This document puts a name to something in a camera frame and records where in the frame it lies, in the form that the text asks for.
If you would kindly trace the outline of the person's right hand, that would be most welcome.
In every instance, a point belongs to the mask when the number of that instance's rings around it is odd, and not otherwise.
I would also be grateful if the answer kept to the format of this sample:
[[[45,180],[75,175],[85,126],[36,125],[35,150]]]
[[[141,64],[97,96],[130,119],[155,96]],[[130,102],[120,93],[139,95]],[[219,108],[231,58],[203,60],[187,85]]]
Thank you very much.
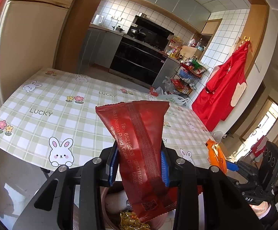
[[[254,213],[257,215],[259,219],[262,219],[266,215],[268,215],[269,211],[272,208],[271,203],[263,201],[260,205],[250,205],[253,209]]]

